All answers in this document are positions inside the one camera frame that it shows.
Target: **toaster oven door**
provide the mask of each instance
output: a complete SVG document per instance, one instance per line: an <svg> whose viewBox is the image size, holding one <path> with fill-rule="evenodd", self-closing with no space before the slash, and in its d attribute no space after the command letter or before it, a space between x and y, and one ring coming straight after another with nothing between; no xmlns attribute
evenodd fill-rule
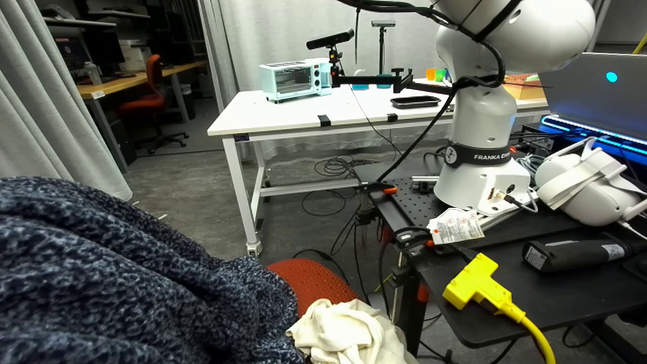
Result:
<svg viewBox="0 0 647 364"><path fill-rule="evenodd" d="M282 95L312 88L311 67L294 67L274 71L276 91Z"/></svg>

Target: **white table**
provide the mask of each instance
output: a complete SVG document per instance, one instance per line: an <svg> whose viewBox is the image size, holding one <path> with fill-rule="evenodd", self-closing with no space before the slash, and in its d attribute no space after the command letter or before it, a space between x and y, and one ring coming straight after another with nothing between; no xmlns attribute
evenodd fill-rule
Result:
<svg viewBox="0 0 647 364"><path fill-rule="evenodd" d="M258 205L262 197L357 186L355 179L340 179L266 187L265 158L261 141L371 131L373 128L367 120L370 120L377 130L424 127L436 116L447 98L446 95L434 95L443 101L434 108L396 109L391 106L390 101L393 97L421 95L429 95L429 93L405 89L399 94L394 94L392 89L378 89L374 85L368 90L352 91L348 85L343 85L334 89L331 95L306 97L275 104L265 100L262 91L238 93L209 127L207 134L223 137L227 164L234 182L234 191L247 238L248 254L257 255L262 250L256 234ZM398 120L387 122L390 113L396 114ZM548 113L548 103L543 98L518 101L517 116L519 117ZM330 120L330 126L322 127L319 115L325 115ZM438 120L438 124L451 122L452 116L452 112L446 112ZM247 135L246 142L254 145L258 164L251 198L245 188L241 159L234 140L234 136L240 134Z"/></svg>

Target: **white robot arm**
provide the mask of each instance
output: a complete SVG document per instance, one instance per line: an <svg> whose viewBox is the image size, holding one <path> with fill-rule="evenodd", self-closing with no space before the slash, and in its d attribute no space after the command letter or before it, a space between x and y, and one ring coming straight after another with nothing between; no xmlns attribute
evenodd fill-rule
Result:
<svg viewBox="0 0 647 364"><path fill-rule="evenodd" d="M530 175L509 152L516 101L501 83L505 71L552 71L582 53L595 28L591 5L586 0L434 0L435 8L419 8L397 1L338 1L374 12L417 12L445 26L437 49L457 81L456 105L435 195L486 216L517 208L493 192L529 202Z"/></svg>

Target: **yellow power connector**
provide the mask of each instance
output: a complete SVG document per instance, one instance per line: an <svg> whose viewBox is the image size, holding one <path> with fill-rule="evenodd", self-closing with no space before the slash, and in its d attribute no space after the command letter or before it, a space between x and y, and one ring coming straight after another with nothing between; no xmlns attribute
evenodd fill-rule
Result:
<svg viewBox="0 0 647 364"><path fill-rule="evenodd" d="M536 338L542 349L546 364L555 364L553 350L543 333L530 321L525 312L512 303L512 294L494 279L492 274L499 265L484 254L478 254L462 272L445 287L443 297L462 310L468 302L481 304L487 300L496 307L495 315L506 315L514 322L523 325Z"/></svg>

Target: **desk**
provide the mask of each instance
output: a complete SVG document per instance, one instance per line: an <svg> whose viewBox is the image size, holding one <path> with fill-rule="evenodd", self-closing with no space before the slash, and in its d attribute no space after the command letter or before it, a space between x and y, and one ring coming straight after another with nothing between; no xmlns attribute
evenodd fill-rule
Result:
<svg viewBox="0 0 647 364"><path fill-rule="evenodd" d="M189 116L186 111L186 105L184 105L184 99L182 98L182 91L180 90L180 81L177 78L177 74L180 72L187 71L196 67L201 67L206 65L206 61L188 63L186 65L179 65L170 69L163 69L162 76L168 77L171 76L171 83L173 84L173 93L175 93L175 99L177 100L177 105L180 109L180 114L182 115L182 121L188 122ZM131 87L143 85L147 81L146 72L139 72L135 77L129 78L120 78L118 80L106 82L101 85L78 85L76 88L81 94L83 101L90 107L92 113L94 114L95 121L101 129L101 133L104 135L105 143L108 145L108 149L112 153L119 169L122 173L127 172L126 161L124 156L119 149L119 145L113 135L112 129L108 123L108 120L105 117L104 110L101 108L100 98L110 95L111 93L116 93L129 89Z"/></svg>
<svg viewBox="0 0 647 364"><path fill-rule="evenodd" d="M374 181L390 164L357 166L355 172L361 181ZM408 159L390 173L386 180L438 174L441 164L442 161L435 158L427 158L426 161L421 158ZM390 197L376 192L371 194L371 199L391 229L409 225L405 215ZM501 226L513 221L514 217L502 222ZM557 238L585 238L591 230L584 227L579 231L560 233L544 242L552 242ZM622 236L623 232L614 233ZM605 319L609 315L647 304L647 284L623 270L621 261L564 274L546 275L532 270L522 262L522 246L521 242L513 242L484 248L482 251L499 264L494 279L512 292L515 304L525 310L528 317L542 330ZM468 304L463 311L458 311L442 298L444 287L465 266L459 256L439 256L425 251L423 255L411 259L410 263L429 287L430 294L436 298L447 323L464 345L479 348L527 335L521 326L506 318L491 315L474 302ZM409 344L415 347L418 340L419 337L408 337Z"/></svg>
<svg viewBox="0 0 647 364"><path fill-rule="evenodd" d="M370 120L377 130L425 127L436 116L442 104L434 108L396 109L390 102L393 97L420 95L429 93L405 89L400 94L394 94L392 89L378 89L375 85L371 85L368 90L353 91L348 85L343 85L333 89L333 93L327 96L305 97L274 104L265 100L262 91L238 93L209 127L207 134L223 137L227 164L245 229L248 253L258 254L262 250L256 234L260 198L357 186L357 181L345 179L270 187L265 175L261 141L372 131L367 120ZM446 95L435 96L443 100L447 98ZM544 115L548 113L548 103L543 98L522 100L518 102L518 109L517 115L521 117ZM386 122L387 114L396 114L398 120ZM438 124L451 123L452 115L452 112L445 113ZM330 125L322 126L319 116L327 117ZM237 139L244 139L245 142L254 145L258 171L251 194L245 188L240 155L236 148L237 141L234 139L238 134L245 136Z"/></svg>

